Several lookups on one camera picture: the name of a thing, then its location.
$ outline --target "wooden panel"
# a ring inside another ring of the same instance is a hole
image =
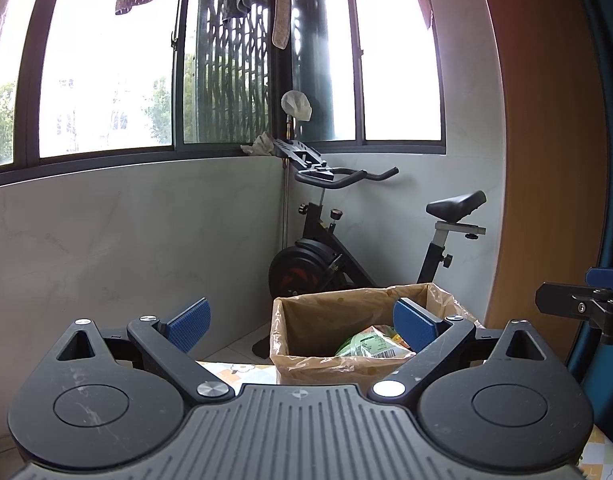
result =
[[[542,282],[584,283],[599,254],[607,134],[580,0],[487,0],[506,106],[506,197],[485,323],[529,319],[561,358],[577,328],[535,306]]]

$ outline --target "seat post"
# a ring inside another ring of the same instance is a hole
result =
[[[464,233],[467,238],[477,238],[478,235],[487,234],[487,229],[477,225],[471,224],[453,224],[450,222],[436,222],[435,234],[433,240],[429,244],[426,256],[424,256],[423,266],[420,269],[420,275],[418,276],[417,283],[432,283],[435,279],[435,274],[438,271],[438,265],[440,262],[446,260],[445,266],[448,267],[451,264],[452,256],[448,254],[444,256],[444,244],[447,241],[449,232],[454,231],[456,233]]]

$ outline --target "green snack package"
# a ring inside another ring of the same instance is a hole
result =
[[[336,357],[407,357],[413,354],[411,349],[394,341],[399,336],[387,325],[370,326],[355,336],[347,339],[335,353]]]

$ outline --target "metal lattice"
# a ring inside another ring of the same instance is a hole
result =
[[[226,22],[223,3],[198,4],[195,114],[186,142],[253,142],[269,131],[269,0],[249,0],[245,18]]]

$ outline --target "exercise bike seat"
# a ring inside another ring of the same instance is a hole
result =
[[[470,215],[487,201],[484,191],[453,196],[444,200],[431,202],[426,206],[426,212],[445,222],[455,224],[462,218]]]

